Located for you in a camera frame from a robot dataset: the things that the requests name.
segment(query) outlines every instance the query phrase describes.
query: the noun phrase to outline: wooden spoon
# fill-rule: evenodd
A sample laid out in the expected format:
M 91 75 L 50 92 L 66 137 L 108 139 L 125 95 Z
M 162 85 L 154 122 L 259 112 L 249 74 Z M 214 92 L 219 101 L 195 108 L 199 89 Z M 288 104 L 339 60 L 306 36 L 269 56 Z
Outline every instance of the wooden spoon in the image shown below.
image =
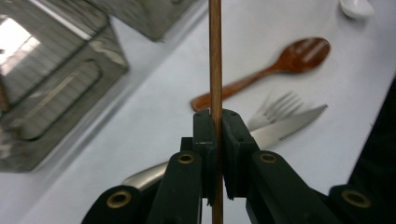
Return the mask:
M 273 73 L 300 74 L 320 65 L 330 52 L 330 43 L 320 37 L 302 39 L 285 48 L 278 60 L 270 67 L 249 77 L 242 78 L 222 88 L 222 98 L 248 87 L 255 81 Z M 194 111 L 200 111 L 210 106 L 210 93 L 191 100 Z

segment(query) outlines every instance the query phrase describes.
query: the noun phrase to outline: white table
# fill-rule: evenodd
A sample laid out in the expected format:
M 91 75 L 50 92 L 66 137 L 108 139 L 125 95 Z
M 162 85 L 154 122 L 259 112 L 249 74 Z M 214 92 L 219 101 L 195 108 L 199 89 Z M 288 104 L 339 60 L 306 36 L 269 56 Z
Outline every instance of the white table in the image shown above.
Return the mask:
M 306 108 L 327 104 L 308 128 L 270 149 L 313 189 L 345 184 L 396 69 L 396 2 L 373 0 L 375 15 L 353 21 L 336 0 L 222 1 L 223 82 L 272 63 L 290 42 L 332 44 L 317 70 L 268 77 L 223 103 L 248 121 L 264 100 L 295 91 Z M 0 223 L 79 223 L 97 197 L 125 177 L 179 151 L 192 136 L 191 98 L 209 90 L 207 2 L 194 5 L 158 43 L 112 19 L 131 71 L 124 91 L 95 122 L 29 174 L 0 174 Z M 225 200 L 224 223 L 248 223 L 245 200 Z M 210 223 L 210 208 L 203 223 Z

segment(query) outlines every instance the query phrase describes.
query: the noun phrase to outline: knife blade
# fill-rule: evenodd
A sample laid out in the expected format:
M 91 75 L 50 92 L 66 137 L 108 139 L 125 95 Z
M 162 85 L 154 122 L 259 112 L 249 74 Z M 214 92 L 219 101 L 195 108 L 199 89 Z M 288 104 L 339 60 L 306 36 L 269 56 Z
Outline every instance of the knife blade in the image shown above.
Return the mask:
M 302 114 L 282 119 L 276 123 L 250 132 L 261 150 L 268 148 L 305 128 L 327 109 L 327 105 L 306 111 Z

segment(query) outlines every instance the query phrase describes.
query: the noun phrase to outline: metal fork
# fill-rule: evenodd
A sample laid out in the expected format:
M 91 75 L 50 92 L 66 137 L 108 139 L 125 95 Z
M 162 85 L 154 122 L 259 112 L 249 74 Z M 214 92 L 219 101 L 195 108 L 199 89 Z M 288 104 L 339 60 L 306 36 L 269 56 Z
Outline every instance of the metal fork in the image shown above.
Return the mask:
M 298 94 L 292 91 L 282 95 L 268 107 L 266 106 L 267 103 L 264 102 L 259 111 L 248 122 L 247 127 L 250 131 L 274 123 L 279 119 L 287 118 L 304 104 Z

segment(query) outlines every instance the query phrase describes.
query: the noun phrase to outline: white spoon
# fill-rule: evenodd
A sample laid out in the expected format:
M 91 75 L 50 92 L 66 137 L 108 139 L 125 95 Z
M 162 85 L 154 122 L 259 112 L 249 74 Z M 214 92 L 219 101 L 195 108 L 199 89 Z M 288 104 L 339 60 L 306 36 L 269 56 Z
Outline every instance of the white spoon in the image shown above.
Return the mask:
M 341 9 L 352 19 L 365 19 L 374 15 L 374 9 L 367 0 L 340 0 Z

